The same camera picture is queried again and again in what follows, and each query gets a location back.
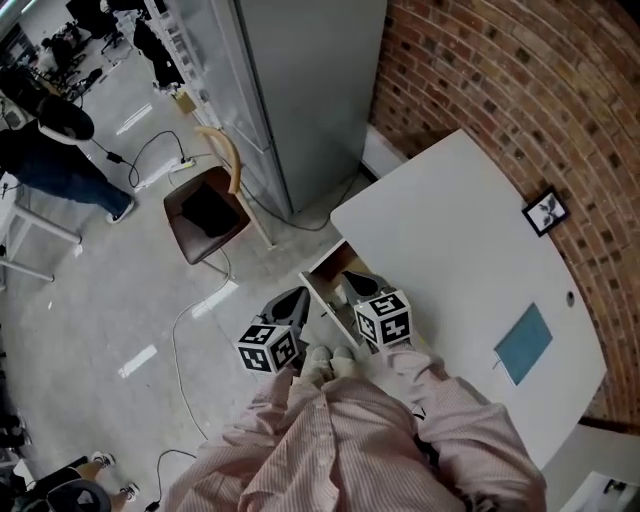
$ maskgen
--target concrete floor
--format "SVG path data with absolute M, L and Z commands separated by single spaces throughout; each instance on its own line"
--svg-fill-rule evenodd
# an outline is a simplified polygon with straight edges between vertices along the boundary
M 123 44 L 111 57 L 127 50 Z M 90 59 L 87 65 L 100 62 L 95 55 Z M 116 135 L 147 104 L 152 110 Z M 166 129 L 178 134 L 188 155 L 208 150 L 173 100 L 153 92 L 148 67 L 135 50 L 85 95 L 84 109 L 96 124 L 96 140 L 129 161 L 144 142 Z M 93 143 L 82 149 L 114 184 L 131 191 L 128 166 L 107 161 Z M 171 137 L 156 141 L 137 164 L 142 178 L 177 155 Z M 195 169 L 172 180 L 177 185 L 212 164 L 212 157 L 198 158 Z M 359 178 L 351 194 L 366 183 Z M 165 176 L 141 190 L 136 210 L 117 226 L 105 222 L 99 207 L 26 191 L 22 200 L 35 211 L 82 234 L 82 252 L 34 228 L 18 259 L 54 272 L 55 282 L 9 271 L 8 290 L 0 296 L 9 392 L 34 443 L 26 450 L 30 469 L 40 477 L 94 450 L 110 452 L 118 466 L 109 471 L 105 485 L 116 490 L 132 480 L 142 490 L 131 511 L 142 511 L 157 499 L 155 465 L 163 450 L 193 453 L 202 442 L 179 394 L 171 327 L 185 306 L 210 295 L 221 278 L 203 265 L 191 267 L 184 261 L 162 206 L 171 189 Z M 342 190 L 295 221 L 320 224 Z M 198 319 L 185 315 L 176 329 L 184 390 L 195 417 L 211 435 L 248 402 L 258 385 L 242 370 L 232 342 L 269 299 L 299 286 L 298 272 L 339 240 L 331 225 L 308 233 L 258 213 L 277 247 L 268 251 L 251 227 L 232 240 L 225 251 L 239 288 L 210 313 Z M 224 266 L 219 256 L 211 261 Z M 339 332 L 320 313 L 312 301 L 304 338 L 336 343 Z M 149 345 L 158 353 L 121 378 L 118 369 Z M 170 483 L 189 463 L 168 456 L 163 481 Z

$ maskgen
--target white table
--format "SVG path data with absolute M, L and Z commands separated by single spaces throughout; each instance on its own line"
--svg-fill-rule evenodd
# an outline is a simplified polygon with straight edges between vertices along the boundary
M 43 273 L 37 269 L 14 261 L 15 256 L 18 253 L 18 249 L 20 249 L 20 245 L 27 236 L 31 226 L 36 225 L 54 235 L 59 236 L 60 238 L 73 242 L 74 244 L 79 244 L 82 241 L 82 238 L 80 235 L 63 228 L 44 217 L 41 217 L 24 206 L 19 205 L 16 202 L 18 189 L 14 188 L 18 184 L 18 180 L 7 173 L 5 173 L 0 179 L 0 242 L 3 242 L 7 249 L 5 257 L 0 257 L 0 266 L 12 268 L 19 272 L 23 272 L 24 274 L 44 279 L 45 281 L 53 281 L 54 276 L 52 274 Z M 4 197 L 2 197 L 5 185 L 7 186 L 6 192 Z M 15 238 L 10 239 L 9 234 L 11 223 L 16 217 L 22 218 L 23 223 Z M 0 275 L 0 291 L 6 289 L 5 282 L 3 271 Z
M 543 467 L 596 392 L 605 364 L 560 254 L 523 201 L 462 131 L 338 207 L 333 224 L 372 272 L 404 290 L 422 337 L 451 375 L 503 402 Z M 575 295 L 569 307 L 568 291 Z M 535 302 L 553 340 L 515 386 L 494 347 Z

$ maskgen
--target red brick wall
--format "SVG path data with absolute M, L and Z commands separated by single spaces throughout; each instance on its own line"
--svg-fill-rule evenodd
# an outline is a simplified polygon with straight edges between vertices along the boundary
M 640 30 L 631 18 L 604 0 L 390 0 L 371 122 L 409 157 L 462 127 L 525 198 L 556 187 L 572 216 L 552 238 L 608 368 L 585 415 L 640 427 Z

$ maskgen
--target blue jeans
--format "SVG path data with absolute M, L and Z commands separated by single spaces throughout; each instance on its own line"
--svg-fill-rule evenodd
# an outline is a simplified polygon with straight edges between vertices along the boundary
M 121 215 L 131 196 L 114 187 L 75 146 L 55 148 L 55 154 L 34 148 L 29 162 L 16 174 L 28 187 L 78 203 L 97 204 L 111 215 Z

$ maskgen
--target open drawer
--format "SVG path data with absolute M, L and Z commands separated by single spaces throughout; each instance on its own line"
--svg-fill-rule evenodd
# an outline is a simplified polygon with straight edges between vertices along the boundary
M 340 274 L 345 270 L 369 272 L 349 243 L 342 239 L 308 272 L 301 272 L 300 279 L 349 342 L 358 348 L 362 340 L 356 326 L 353 308 L 346 303 L 340 285 Z

